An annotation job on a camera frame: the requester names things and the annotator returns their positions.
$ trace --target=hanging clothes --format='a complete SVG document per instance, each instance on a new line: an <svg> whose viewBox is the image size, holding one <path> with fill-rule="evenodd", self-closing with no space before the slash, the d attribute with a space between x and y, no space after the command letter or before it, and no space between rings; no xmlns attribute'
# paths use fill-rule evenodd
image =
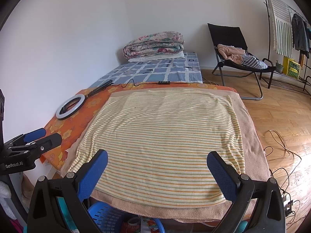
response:
<svg viewBox="0 0 311 233"><path fill-rule="evenodd" d="M306 33L306 29L304 26L304 21L300 15L294 14L292 19L293 25L293 47L296 50L301 51L302 54L305 54L307 57L309 56L309 43L308 37Z"/></svg>
<svg viewBox="0 0 311 233"><path fill-rule="evenodd" d="M281 0L268 0L272 15L273 49L283 56L292 57L292 25L288 5Z"/></svg>
<svg viewBox="0 0 311 233"><path fill-rule="evenodd" d="M307 43L309 47L308 52L311 52L311 29L310 29L310 25L306 21L304 21L304 29L306 30L306 35L307 35Z"/></svg>

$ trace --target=black folding chair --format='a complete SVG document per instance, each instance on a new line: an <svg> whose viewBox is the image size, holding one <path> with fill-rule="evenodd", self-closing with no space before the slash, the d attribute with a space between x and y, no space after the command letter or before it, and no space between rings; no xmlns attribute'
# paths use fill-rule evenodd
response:
<svg viewBox="0 0 311 233"><path fill-rule="evenodd" d="M241 97L241 99L243 99L243 100L256 100L256 101L261 100L263 98L263 93L262 93L262 89L261 89L261 86L260 86L260 83L259 83L259 80L258 80L256 73L260 73L259 79L261 79L262 73L271 73L270 82L269 82L269 86L268 86L268 89L269 89L271 81L272 81L272 77L273 77L273 72L276 69L275 66L273 66L273 63L271 61L269 61L268 59L264 58L262 61L267 60L268 62L271 63L272 66L269 66L267 69L253 69L253 68L238 65L231 60L225 60L217 49L218 44L242 48L248 54L252 55L250 52L247 51L247 45L246 45L245 39L243 37L243 34L241 32L241 29L239 27L219 26L219 25L213 25L210 23L208 23L208 28L210 30L210 34L212 37L212 41L213 41L214 49L215 49L215 53L216 53L216 59L218 62L217 66L212 71L212 74L214 74L216 69L219 68L220 74L214 74L214 75L220 75L221 76L221 81L222 81L223 86L225 86L224 76L244 78L244 77L247 77L251 74L254 74L255 78L257 80L258 86L259 86L261 96L260 97ZM221 68L224 66L229 66L229 67L236 68L239 70L248 71L250 73L246 74L246 75L223 74Z"/></svg>

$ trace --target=orange floral sheet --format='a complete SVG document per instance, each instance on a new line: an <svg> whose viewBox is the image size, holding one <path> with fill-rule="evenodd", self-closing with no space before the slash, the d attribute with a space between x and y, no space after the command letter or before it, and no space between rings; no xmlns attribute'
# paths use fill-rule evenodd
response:
<svg viewBox="0 0 311 233"><path fill-rule="evenodd" d="M200 88L200 89L220 89L236 92L235 89L223 86L215 86L201 83L176 83L170 85L158 85L158 84L142 84L134 87L132 83L129 83L125 88L119 86L111 86L108 89L99 92L98 94L90 97L86 100L84 105L71 117L65 120L58 120L54 116L48 124L44 127L46 129L46 135L53 134L55 132L59 133L62 138L62 144L41 156L41 161L44 162L47 159L57 170L60 170L63 166L66 158L67 152L72 144L81 136L88 123L93 119L97 112L108 100L109 96L113 92L119 92L123 90L135 90L135 89L153 89L153 88ZM83 89L78 94L87 95L93 89Z"/></svg>

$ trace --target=striped cloth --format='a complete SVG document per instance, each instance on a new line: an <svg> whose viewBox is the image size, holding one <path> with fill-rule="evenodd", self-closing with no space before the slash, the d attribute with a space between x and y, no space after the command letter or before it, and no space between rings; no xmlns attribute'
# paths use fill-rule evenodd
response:
<svg viewBox="0 0 311 233"><path fill-rule="evenodd" d="M293 33L289 7L281 0L268 0L273 26L273 49L283 56L292 57Z"/></svg>
<svg viewBox="0 0 311 233"><path fill-rule="evenodd" d="M242 55L242 66L246 66L254 69L267 69L268 65L265 62L257 60L255 56L252 55Z"/></svg>
<svg viewBox="0 0 311 233"><path fill-rule="evenodd" d="M217 151L245 172L242 137L230 96L192 89L139 91L110 97L77 149L76 172L99 149L108 165L95 189L122 200L165 208L224 201L207 168Z"/></svg>

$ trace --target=metal screw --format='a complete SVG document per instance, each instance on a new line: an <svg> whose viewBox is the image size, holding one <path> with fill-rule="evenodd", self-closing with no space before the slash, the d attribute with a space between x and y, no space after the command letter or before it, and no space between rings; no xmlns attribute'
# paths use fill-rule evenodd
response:
<svg viewBox="0 0 311 233"><path fill-rule="evenodd" d="M275 183L276 183L276 179L270 178L270 182L273 183L273 184L275 184Z"/></svg>
<svg viewBox="0 0 311 233"><path fill-rule="evenodd" d="M42 176L40 176L39 178L38 178L38 181L44 181L45 180L45 176L44 175L42 175Z"/></svg>
<svg viewBox="0 0 311 233"><path fill-rule="evenodd" d="M248 180L249 176L247 174L241 174L241 179L242 180Z"/></svg>
<svg viewBox="0 0 311 233"><path fill-rule="evenodd" d="M75 175L74 172L69 172L69 173L66 174L66 177L69 178L69 179L71 179L71 178L74 177L74 175Z"/></svg>

